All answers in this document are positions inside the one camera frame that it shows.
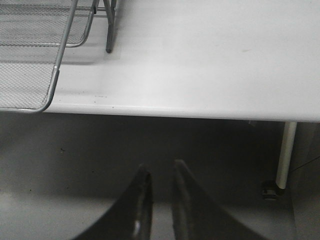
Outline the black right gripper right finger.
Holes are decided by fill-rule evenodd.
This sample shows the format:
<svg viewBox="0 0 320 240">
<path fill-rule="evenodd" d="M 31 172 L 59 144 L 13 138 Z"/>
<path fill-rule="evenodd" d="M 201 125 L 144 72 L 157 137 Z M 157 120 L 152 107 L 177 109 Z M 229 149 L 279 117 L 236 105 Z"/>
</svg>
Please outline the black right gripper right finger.
<svg viewBox="0 0 320 240">
<path fill-rule="evenodd" d="M 172 220 L 177 240 L 264 240 L 220 207 L 183 160 L 174 161 Z"/>
</svg>

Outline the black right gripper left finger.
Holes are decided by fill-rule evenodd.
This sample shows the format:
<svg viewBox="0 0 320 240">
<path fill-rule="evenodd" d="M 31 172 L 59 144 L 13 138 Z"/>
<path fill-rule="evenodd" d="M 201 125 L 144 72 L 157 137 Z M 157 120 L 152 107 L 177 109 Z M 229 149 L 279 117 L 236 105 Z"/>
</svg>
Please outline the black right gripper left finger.
<svg viewBox="0 0 320 240">
<path fill-rule="evenodd" d="M 76 240 L 149 240 L 153 216 L 151 173 L 140 165 L 129 186 Z"/>
</svg>

